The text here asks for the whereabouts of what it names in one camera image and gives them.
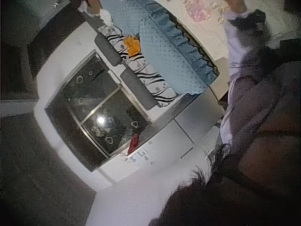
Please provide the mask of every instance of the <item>person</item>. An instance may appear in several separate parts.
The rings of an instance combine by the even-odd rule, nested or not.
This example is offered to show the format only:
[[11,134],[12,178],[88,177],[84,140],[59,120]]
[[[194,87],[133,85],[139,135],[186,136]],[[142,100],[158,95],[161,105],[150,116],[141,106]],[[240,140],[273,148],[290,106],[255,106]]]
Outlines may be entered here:
[[150,226],[295,223],[300,214],[300,57],[267,59],[265,14],[226,0],[230,88],[212,175],[169,197]]

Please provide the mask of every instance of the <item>white wall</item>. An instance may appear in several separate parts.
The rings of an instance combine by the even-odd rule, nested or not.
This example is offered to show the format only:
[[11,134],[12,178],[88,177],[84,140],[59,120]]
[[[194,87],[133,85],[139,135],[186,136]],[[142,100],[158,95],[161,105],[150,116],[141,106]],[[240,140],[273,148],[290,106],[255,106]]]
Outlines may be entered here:
[[188,184],[200,167],[209,176],[205,151],[196,147],[163,172],[146,176],[136,172],[97,193],[86,226],[147,226],[158,217],[169,195]]
[[[99,191],[136,172],[139,168],[125,162],[125,157],[118,155],[113,160],[108,161],[102,167],[91,173],[77,160],[71,150],[66,146],[45,112],[47,103],[61,87],[67,76],[85,57],[97,49],[94,43],[95,36],[96,32],[88,25],[88,23],[84,23],[68,36],[49,57],[37,75],[37,86],[40,99],[35,107],[34,114],[46,138],[58,152],[58,155],[62,160],[87,185],[92,189]],[[118,75],[123,71],[123,65],[113,67],[98,49],[97,52],[108,67],[114,71],[114,74]],[[146,111],[141,106],[151,121],[155,121],[169,107],[159,108],[156,106],[150,111]]]

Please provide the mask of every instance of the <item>glass cabinet door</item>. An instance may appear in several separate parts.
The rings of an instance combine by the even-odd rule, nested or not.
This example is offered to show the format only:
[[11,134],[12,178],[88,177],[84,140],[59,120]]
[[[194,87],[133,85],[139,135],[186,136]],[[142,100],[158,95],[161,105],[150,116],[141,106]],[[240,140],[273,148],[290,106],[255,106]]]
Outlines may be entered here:
[[66,83],[61,96],[83,132],[108,156],[148,125],[96,54]]
[[147,125],[122,90],[118,90],[83,123],[83,128],[107,154],[112,154]]

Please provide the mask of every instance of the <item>pillow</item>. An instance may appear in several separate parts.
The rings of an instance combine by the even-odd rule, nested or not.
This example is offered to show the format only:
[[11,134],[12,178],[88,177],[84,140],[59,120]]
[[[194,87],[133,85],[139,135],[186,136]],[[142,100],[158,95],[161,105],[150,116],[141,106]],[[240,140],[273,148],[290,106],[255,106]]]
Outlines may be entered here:
[[178,94],[203,93],[216,76],[196,48],[165,15],[158,25],[152,17],[140,23],[142,54]]

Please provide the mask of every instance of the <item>white cabinet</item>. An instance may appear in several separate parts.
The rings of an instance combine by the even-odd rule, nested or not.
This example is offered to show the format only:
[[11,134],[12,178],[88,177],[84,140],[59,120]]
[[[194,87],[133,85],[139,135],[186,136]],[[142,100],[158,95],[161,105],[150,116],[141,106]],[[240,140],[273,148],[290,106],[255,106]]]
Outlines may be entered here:
[[197,143],[222,116],[222,109],[210,89],[206,89],[175,120]]
[[172,120],[139,150],[132,153],[129,159],[140,170],[155,173],[180,159],[192,148],[191,140],[176,121]]

